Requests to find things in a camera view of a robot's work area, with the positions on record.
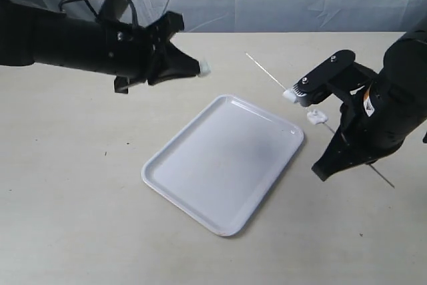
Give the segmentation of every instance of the white tray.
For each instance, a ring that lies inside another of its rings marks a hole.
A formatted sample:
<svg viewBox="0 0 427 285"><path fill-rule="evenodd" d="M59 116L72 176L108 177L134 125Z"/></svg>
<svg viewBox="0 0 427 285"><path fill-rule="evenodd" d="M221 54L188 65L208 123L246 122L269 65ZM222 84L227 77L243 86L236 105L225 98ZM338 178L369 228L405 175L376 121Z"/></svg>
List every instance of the white tray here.
<svg viewBox="0 0 427 285"><path fill-rule="evenodd" d="M245 225L303 140L294 124L223 95L155 154L141 176L208 230L231 236Z"/></svg>

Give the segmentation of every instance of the small white object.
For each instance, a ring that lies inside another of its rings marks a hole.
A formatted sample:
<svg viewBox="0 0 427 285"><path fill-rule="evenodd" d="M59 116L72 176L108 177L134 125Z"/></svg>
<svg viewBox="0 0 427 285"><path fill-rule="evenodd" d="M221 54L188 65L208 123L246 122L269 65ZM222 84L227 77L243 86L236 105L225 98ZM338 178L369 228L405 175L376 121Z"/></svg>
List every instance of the small white object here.
<svg viewBox="0 0 427 285"><path fill-rule="evenodd" d="M291 103L297 103L298 102L297 97L296 97L293 89L285 90L283 92L282 96L284 98L286 98L287 100L289 100Z"/></svg>
<svg viewBox="0 0 427 285"><path fill-rule="evenodd" d="M208 230L231 236L245 225L303 140L296 125L223 95L155 154L141 176Z"/></svg>
<svg viewBox="0 0 427 285"><path fill-rule="evenodd" d="M211 73L211 67L209 66L206 60L199 61L199 66L200 66L199 77L206 77Z"/></svg>
<svg viewBox="0 0 427 285"><path fill-rule="evenodd" d="M319 123L326 123L328 121L328 116L318 109L310 110L307 113L307 118L313 125L317 125Z"/></svg>

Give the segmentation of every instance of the table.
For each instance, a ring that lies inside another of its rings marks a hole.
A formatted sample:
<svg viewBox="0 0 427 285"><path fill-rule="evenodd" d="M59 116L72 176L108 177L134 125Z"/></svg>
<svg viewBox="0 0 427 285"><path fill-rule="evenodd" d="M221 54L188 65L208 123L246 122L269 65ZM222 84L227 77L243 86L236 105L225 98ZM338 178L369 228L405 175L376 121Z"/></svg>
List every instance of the table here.
<svg viewBox="0 0 427 285"><path fill-rule="evenodd" d="M181 34L213 73L129 95L113 78L46 65L0 73L1 284L422 284L427 162L422 125L376 164L321 182L332 134L284 85L340 49L376 71L399 33ZM142 165L216 96L232 93L302 127L306 142L245 230L220 238L143 184ZM339 101L321 109L339 122Z"/></svg>

